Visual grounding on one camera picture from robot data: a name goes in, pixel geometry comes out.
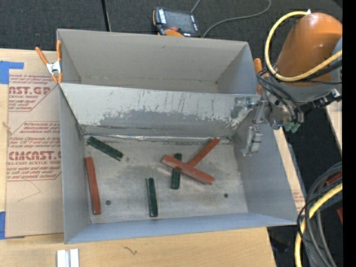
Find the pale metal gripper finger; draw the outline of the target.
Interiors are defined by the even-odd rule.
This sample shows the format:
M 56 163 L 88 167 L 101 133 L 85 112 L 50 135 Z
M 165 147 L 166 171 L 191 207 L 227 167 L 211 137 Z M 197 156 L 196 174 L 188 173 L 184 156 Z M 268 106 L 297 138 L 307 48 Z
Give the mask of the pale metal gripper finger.
M 260 127 L 250 126 L 248 129 L 248 134 L 245 140 L 245 146 L 241 149 L 243 156 L 251 156 L 259 151 L 260 144 L 262 142 L 263 133 Z
M 261 96 L 240 96 L 235 97 L 234 105 L 231 108 L 230 116 L 233 119 L 244 119 L 250 113 L 255 113 L 259 106 Z

